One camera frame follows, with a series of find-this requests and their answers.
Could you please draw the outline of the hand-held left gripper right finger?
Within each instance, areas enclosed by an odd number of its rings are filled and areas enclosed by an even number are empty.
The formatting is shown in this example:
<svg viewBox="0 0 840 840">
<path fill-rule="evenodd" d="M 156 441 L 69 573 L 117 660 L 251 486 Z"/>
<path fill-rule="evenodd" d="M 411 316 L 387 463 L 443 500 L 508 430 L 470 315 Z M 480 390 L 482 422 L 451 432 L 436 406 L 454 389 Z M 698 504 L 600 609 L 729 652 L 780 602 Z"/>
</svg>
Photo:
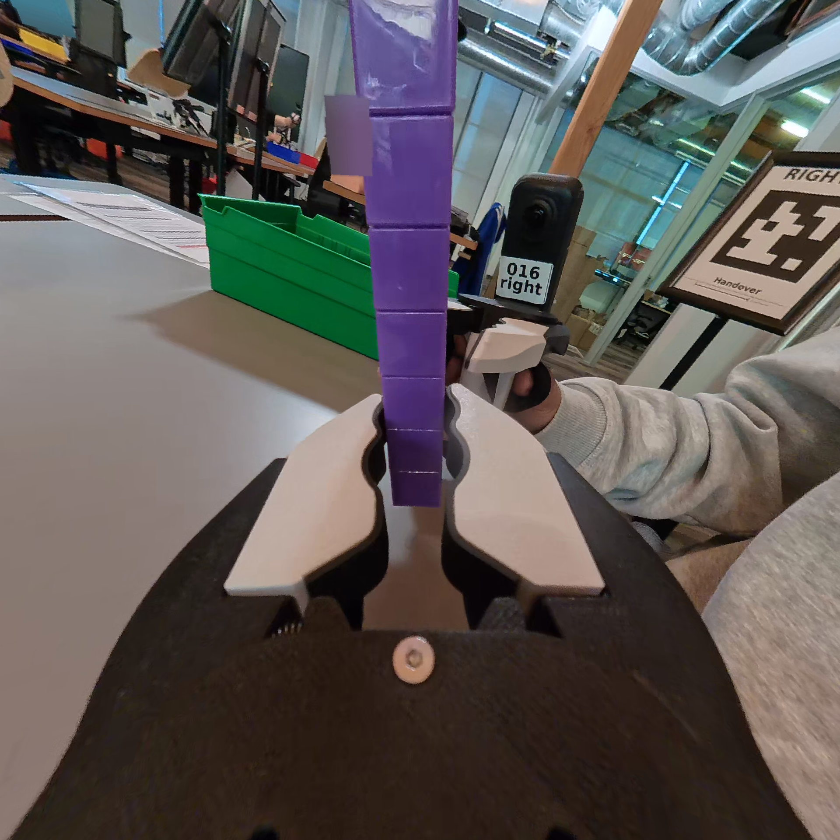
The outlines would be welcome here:
<svg viewBox="0 0 840 840">
<path fill-rule="evenodd" d="M 467 614 L 512 598 L 531 614 L 544 596 L 606 588 L 541 444 L 468 390 L 446 395 L 445 575 Z"/>
</svg>

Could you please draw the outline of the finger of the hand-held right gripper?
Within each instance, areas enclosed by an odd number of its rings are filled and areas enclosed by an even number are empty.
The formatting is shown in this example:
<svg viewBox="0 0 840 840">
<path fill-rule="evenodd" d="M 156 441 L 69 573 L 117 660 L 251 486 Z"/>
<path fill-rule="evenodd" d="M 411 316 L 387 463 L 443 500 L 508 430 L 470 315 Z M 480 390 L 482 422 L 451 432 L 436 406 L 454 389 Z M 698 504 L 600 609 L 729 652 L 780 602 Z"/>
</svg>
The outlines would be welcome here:
<svg viewBox="0 0 840 840">
<path fill-rule="evenodd" d="M 536 322 L 504 318 L 496 325 L 497 365 L 535 365 L 545 351 L 548 327 Z"/>
<path fill-rule="evenodd" d="M 515 373 L 519 355 L 519 332 L 511 328 L 481 331 L 468 354 L 468 372 L 475 374 Z"/>
</svg>

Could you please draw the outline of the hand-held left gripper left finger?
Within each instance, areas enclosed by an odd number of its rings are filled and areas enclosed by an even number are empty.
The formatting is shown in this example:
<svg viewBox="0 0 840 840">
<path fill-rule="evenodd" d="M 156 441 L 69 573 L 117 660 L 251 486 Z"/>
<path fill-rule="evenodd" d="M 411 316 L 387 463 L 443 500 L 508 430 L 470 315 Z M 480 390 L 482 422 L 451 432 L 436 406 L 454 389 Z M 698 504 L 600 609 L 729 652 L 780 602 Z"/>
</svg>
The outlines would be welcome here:
<svg viewBox="0 0 840 840">
<path fill-rule="evenodd" d="M 346 614 L 383 580 L 389 560 L 379 484 L 382 397 L 372 394 L 290 453 L 229 572 L 231 596 L 291 597 L 300 612 L 327 596 Z"/>
</svg>

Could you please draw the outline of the purple segmented bar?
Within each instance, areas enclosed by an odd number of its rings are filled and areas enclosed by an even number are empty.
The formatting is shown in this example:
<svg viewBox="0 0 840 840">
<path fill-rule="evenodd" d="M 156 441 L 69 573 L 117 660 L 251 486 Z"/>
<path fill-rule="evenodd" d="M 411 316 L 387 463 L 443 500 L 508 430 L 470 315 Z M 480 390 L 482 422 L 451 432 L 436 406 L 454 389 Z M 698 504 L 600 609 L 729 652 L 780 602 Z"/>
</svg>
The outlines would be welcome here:
<svg viewBox="0 0 840 840">
<path fill-rule="evenodd" d="M 392 501 L 442 495 L 458 4 L 349 2 Z"/>
</svg>

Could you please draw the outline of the person's right forearm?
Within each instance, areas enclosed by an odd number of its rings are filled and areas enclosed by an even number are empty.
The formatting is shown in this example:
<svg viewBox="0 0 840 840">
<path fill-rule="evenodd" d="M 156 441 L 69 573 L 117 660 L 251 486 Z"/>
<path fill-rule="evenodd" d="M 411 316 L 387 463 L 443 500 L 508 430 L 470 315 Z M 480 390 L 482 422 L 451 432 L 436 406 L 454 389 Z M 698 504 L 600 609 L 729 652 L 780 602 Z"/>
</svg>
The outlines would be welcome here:
<svg viewBox="0 0 840 840">
<path fill-rule="evenodd" d="M 626 515 L 753 536 L 839 469 L 839 330 L 740 363 L 719 394 L 583 378 L 536 438 Z"/>
</svg>

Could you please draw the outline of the grey desk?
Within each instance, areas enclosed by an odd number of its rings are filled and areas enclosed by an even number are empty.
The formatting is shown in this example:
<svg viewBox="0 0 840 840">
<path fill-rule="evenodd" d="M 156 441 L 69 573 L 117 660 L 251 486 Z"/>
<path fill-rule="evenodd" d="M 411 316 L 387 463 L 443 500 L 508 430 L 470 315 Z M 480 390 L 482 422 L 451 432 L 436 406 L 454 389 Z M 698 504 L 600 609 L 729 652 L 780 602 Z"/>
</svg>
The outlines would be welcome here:
<svg viewBox="0 0 840 840">
<path fill-rule="evenodd" d="M 2 221 L 2 838 L 121 631 L 247 484 L 380 391 L 363 355 L 75 220 Z"/>
</svg>

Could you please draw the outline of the wooden background desk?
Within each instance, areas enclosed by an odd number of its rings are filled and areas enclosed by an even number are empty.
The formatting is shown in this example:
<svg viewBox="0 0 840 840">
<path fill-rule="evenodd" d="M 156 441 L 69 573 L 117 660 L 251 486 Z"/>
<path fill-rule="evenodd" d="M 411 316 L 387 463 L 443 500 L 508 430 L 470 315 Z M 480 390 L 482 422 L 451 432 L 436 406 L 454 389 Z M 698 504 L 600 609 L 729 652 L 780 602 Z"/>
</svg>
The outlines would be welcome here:
<svg viewBox="0 0 840 840">
<path fill-rule="evenodd" d="M 190 133 L 174 127 L 166 121 L 154 119 L 147 108 L 136 108 L 132 104 L 112 100 L 95 92 L 74 87 L 62 80 L 48 78 L 21 67 L 13 67 L 9 74 L 16 88 L 21 88 L 73 112 L 107 123 L 130 127 L 132 130 L 152 133 L 159 139 L 165 137 L 171 144 L 189 145 L 212 153 L 217 151 L 217 143 L 212 137 Z M 236 161 L 242 165 L 253 165 L 255 162 L 253 151 L 230 143 L 227 145 L 226 156 L 231 161 Z M 315 172 L 312 167 L 287 161 L 267 151 L 263 151 L 261 161 L 264 171 L 291 175 L 302 181 L 307 181 Z"/>
</svg>

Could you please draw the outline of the person's right hand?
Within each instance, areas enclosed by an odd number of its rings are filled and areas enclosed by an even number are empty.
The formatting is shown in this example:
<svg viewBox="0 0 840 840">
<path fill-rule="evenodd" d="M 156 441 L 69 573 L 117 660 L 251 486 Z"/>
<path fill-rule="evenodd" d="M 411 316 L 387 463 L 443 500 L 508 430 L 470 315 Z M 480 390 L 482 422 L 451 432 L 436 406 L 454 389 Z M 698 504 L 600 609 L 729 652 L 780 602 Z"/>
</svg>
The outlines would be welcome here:
<svg viewBox="0 0 840 840">
<path fill-rule="evenodd" d="M 560 410 L 562 403 L 560 386 L 543 365 L 515 374 L 511 385 L 511 395 L 519 401 L 527 402 L 534 389 L 540 392 L 543 384 L 547 384 L 549 390 L 546 391 L 540 403 L 534 403 L 521 411 L 509 412 L 510 416 L 531 434 L 543 431 Z"/>
</svg>

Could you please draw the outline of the cardboard box stack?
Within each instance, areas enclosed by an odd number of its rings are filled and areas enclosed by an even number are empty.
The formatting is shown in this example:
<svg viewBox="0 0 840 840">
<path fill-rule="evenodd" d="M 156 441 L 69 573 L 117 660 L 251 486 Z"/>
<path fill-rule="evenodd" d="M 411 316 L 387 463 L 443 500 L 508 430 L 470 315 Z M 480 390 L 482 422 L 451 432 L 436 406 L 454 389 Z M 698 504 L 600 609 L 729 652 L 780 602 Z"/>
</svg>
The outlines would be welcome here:
<svg viewBox="0 0 840 840">
<path fill-rule="evenodd" d="M 552 307 L 552 313 L 561 322 L 568 321 L 581 294 L 595 280 L 599 260 L 587 255 L 594 238 L 594 231 L 575 226 Z"/>
</svg>

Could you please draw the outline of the blue jacket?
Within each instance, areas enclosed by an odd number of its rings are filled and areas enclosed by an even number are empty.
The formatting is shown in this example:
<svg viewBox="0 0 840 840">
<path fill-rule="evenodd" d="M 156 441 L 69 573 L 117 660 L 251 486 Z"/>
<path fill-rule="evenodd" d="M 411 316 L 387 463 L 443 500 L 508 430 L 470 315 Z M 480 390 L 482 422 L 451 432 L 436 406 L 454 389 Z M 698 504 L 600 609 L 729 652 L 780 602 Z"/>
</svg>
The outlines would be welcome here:
<svg viewBox="0 0 840 840">
<path fill-rule="evenodd" d="M 499 202 L 493 203 L 477 228 L 478 249 L 476 257 L 473 258 L 476 263 L 474 265 L 474 277 L 470 285 L 470 294 L 476 296 L 481 294 L 491 253 L 500 239 L 503 238 L 507 225 L 508 218 L 504 206 Z"/>
</svg>

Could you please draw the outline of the green plastic bin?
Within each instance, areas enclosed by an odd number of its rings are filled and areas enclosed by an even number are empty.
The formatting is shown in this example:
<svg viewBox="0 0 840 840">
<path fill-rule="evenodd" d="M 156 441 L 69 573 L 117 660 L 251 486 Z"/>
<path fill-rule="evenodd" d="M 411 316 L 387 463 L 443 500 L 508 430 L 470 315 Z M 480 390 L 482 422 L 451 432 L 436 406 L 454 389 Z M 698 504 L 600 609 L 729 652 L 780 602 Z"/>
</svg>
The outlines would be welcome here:
<svg viewBox="0 0 840 840">
<path fill-rule="evenodd" d="M 443 376 L 444 227 L 375 227 L 372 237 L 299 206 L 202 195 L 212 289 L 381 362 L 387 376 Z"/>
</svg>

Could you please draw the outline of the framed marker sign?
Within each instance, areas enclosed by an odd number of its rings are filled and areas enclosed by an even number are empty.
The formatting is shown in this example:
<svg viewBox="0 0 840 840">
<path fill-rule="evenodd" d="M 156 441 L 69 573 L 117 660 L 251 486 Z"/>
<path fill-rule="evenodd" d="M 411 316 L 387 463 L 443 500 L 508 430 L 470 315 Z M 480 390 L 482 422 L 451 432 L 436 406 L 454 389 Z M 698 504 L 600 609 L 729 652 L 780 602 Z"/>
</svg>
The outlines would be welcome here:
<svg viewBox="0 0 840 840">
<path fill-rule="evenodd" d="M 786 336 L 838 288 L 839 153 L 768 153 L 660 294 L 710 312 L 658 387 L 671 391 L 729 322 Z"/>
</svg>

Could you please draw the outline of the person's grey sweatshirt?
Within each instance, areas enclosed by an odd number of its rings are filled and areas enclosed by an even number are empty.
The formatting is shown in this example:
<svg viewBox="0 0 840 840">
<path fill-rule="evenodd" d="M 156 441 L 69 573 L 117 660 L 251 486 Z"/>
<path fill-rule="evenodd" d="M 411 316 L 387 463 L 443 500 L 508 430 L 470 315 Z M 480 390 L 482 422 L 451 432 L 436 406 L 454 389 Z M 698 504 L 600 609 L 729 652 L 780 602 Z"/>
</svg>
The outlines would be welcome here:
<svg viewBox="0 0 840 840">
<path fill-rule="evenodd" d="M 839 477 L 762 530 L 703 612 L 752 735 L 813 838 L 839 838 Z"/>
</svg>

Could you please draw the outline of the black computer monitor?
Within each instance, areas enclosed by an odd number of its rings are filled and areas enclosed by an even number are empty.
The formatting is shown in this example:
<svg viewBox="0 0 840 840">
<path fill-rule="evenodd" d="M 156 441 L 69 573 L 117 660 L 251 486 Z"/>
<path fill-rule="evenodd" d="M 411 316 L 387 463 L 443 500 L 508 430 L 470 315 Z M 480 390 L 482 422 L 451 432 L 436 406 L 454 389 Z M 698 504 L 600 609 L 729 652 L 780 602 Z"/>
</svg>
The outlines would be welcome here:
<svg viewBox="0 0 840 840">
<path fill-rule="evenodd" d="M 241 1 L 186 1 L 162 51 L 166 77 L 188 87 L 200 83 L 218 58 L 220 37 L 233 35 Z"/>
<path fill-rule="evenodd" d="M 268 129 L 275 118 L 302 116 L 308 80 L 309 56 L 288 45 L 280 45 L 267 97 Z"/>
<path fill-rule="evenodd" d="M 244 1 L 234 26 L 232 64 L 227 88 L 227 142 L 238 124 L 254 131 L 267 126 L 268 90 L 287 29 L 287 19 L 272 1 Z"/>
</svg>

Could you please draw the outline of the printed paper sheet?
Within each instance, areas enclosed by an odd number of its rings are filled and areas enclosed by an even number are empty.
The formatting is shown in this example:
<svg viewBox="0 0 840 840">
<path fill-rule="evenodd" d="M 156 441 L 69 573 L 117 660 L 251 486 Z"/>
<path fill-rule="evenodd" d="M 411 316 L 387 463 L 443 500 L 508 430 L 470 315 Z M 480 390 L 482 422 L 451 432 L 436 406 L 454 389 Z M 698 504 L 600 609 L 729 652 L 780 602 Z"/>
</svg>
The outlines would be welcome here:
<svg viewBox="0 0 840 840">
<path fill-rule="evenodd" d="M 68 212 L 72 220 L 209 267 L 205 227 L 195 216 L 183 216 L 145 196 L 26 184 L 14 181 L 28 194 L 33 207 Z"/>
</svg>

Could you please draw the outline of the wooden post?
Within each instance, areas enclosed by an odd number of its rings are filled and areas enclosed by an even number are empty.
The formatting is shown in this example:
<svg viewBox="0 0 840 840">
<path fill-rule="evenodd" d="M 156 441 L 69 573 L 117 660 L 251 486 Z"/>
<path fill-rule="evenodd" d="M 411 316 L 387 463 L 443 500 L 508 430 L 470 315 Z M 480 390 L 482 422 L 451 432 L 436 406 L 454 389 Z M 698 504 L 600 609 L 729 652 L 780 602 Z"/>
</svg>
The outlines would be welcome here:
<svg viewBox="0 0 840 840">
<path fill-rule="evenodd" d="M 579 178 L 640 47 L 660 1 L 626 1 L 596 62 L 578 108 L 549 167 L 552 175 Z"/>
</svg>

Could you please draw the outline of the silver ventilation duct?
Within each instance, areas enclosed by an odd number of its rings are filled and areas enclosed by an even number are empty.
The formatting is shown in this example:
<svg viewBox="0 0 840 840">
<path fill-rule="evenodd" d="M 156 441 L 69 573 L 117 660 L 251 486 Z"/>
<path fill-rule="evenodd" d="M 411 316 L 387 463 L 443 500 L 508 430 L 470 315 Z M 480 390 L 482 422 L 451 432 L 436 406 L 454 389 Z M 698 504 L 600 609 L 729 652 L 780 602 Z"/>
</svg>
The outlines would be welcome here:
<svg viewBox="0 0 840 840">
<path fill-rule="evenodd" d="M 691 77 L 712 68 L 784 1 L 684 2 L 676 18 L 658 14 L 641 50 L 663 69 Z"/>
</svg>

